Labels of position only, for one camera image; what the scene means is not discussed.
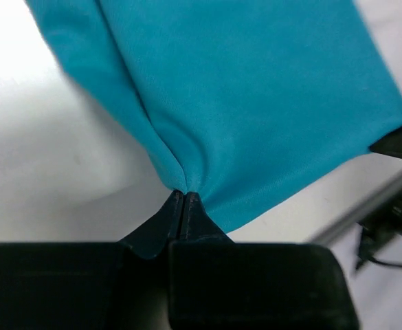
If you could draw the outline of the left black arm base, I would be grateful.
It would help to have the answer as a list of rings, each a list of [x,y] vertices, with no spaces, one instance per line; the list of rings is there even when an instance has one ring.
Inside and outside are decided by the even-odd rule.
[[[402,194],[398,195],[369,214],[360,223],[361,234],[357,247],[355,270],[366,263],[402,270],[402,263],[382,261],[375,254],[395,238],[402,236]]]

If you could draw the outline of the teal t-shirt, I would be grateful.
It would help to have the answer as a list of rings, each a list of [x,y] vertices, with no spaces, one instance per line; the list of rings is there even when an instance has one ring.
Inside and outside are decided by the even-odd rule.
[[[29,1],[64,72],[225,232],[402,127],[352,1]]]

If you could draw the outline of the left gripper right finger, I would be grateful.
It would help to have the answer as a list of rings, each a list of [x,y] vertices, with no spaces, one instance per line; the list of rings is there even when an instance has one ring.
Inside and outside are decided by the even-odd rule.
[[[168,245],[173,329],[358,329],[340,264],[309,243],[235,243],[196,193],[174,192]]]

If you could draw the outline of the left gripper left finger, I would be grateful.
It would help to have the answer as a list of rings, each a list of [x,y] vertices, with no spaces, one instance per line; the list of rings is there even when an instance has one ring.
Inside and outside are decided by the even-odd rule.
[[[0,243],[0,329],[120,329],[166,290],[183,194],[119,241]]]

